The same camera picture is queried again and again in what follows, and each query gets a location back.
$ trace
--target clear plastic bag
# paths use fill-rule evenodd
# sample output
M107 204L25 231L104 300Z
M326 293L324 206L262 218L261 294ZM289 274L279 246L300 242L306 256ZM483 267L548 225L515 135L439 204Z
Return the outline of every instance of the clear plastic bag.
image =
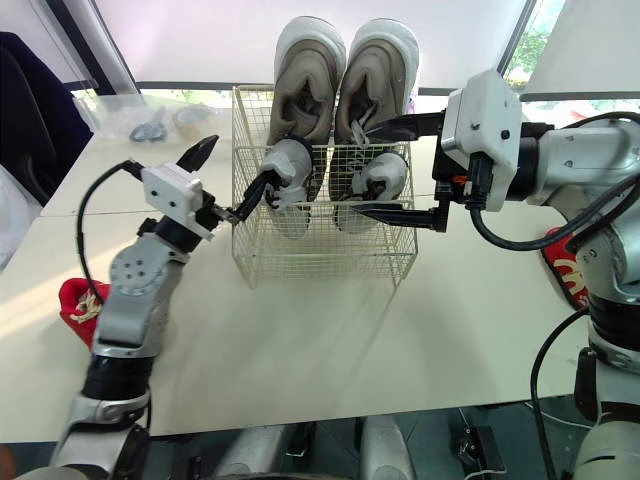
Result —
M94 135L112 140L183 144L218 133L219 109L151 95L74 99Z

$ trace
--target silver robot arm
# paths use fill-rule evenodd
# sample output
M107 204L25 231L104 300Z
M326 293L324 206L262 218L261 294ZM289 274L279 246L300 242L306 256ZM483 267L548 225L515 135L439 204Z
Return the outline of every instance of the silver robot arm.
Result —
M611 185L640 175L640 124L633 121L601 119L578 128L549 131L540 139L539 148L535 188L528 202L550 205L567 220ZM604 211L620 200L610 202ZM586 238L576 259L589 290L591 323L589 347L583 349L578 363L575 396L582 413L596 427L582 444L574 478L637 478L640 202Z
M217 139L203 139L176 164L144 168L125 162L124 169L143 182L147 202L164 217L145 220L138 240L114 258L86 379L73 399L51 466L20 480L141 478L149 446L148 381L182 269L220 222L244 221L265 187L277 180L272 172L261 173L238 208L218 206L192 173L207 160ZM145 411L146 427L137 423Z
M596 427L582 445L574 478L636 479L640 472L640 115L605 114L559 130L523 123L521 118L516 95L497 72L487 71L453 92L442 113L405 115L372 127L369 137L383 141L438 136L432 176L439 203L428 211L383 204L354 208L392 225L444 232L450 202L461 203L485 239L521 251L540 249L550 240L500 239L484 226L480 211L498 212L504 201L526 199L554 207L576 225L573 245L589 290L591 322L589 347L578 362L575 397ZM617 195L608 195L612 187ZM589 217L584 212L589 213L596 200L600 207Z

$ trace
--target white table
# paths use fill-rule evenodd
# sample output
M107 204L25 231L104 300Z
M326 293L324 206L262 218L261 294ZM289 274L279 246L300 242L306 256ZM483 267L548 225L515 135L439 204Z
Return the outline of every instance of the white table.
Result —
M202 172L221 204L230 201L229 148L217 146ZM73 213L109 165L181 154L152 150L92 140L0 276L0 442L60 434L88 363L57 315L61 283L80 275ZM430 161L414 161L416 179L425 179L416 182L419 195L431 193ZM91 202L85 233L96 279L107 280L111 259L149 215L141 190L123 174ZM432 203L416 199L417 208ZM562 222L525 204L486 217L515 240ZM446 234L419 232L418 258L395 296L390 281L371 279L251 290L231 258L230 233L223 226L196 249L175 291L151 378L154 435L522 400L538 348L571 312L539 254L487 244L457 205ZM586 338L581 321L558 339L542 368L541 395L573 390Z

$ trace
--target red cloth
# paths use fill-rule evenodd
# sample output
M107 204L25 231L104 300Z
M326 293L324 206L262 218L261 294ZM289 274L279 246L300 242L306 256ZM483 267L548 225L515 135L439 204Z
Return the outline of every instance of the red cloth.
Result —
M109 295L109 285L95 280L94 283L100 296L106 300ZM91 349L93 332L98 324L99 311L97 310L99 309L90 308L87 311L87 305L97 306L98 303L89 290L89 282L84 278L70 278L60 287L58 298L60 299L60 317Z
M560 227L552 228L547 232L547 236L558 230ZM557 241L553 245L542 250L542 257L551 269L553 276L556 277L562 293L569 303L576 310L584 308L588 304L587 296L589 292L582 280L582 274L576 263L576 256L569 253L566 245L573 238L573 235L567 235L562 240Z

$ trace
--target wire basket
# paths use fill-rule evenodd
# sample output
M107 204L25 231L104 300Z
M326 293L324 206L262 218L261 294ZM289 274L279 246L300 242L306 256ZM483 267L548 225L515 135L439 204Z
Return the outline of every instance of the wire basket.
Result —
M273 101L271 86L241 86L233 89L233 203L237 206L244 191L259 173L266 146ZM262 279L296 280L303 278L367 276L390 278L394 286L406 277L418 253L413 228L392 227L363 217L349 205L365 203L332 201L338 191L351 182L350 176L333 176L332 165L350 162L362 168L381 151L392 150L409 166L404 190L393 200L413 208L411 154L408 143L375 145L363 155L355 145L313 146L314 158L324 158L326 168L318 166L314 178L324 181L317 186L313 202L288 207L292 215L274 214L259 205L249 218L234 227L233 258L249 285ZM347 233L337 227L336 219L358 226L360 233Z

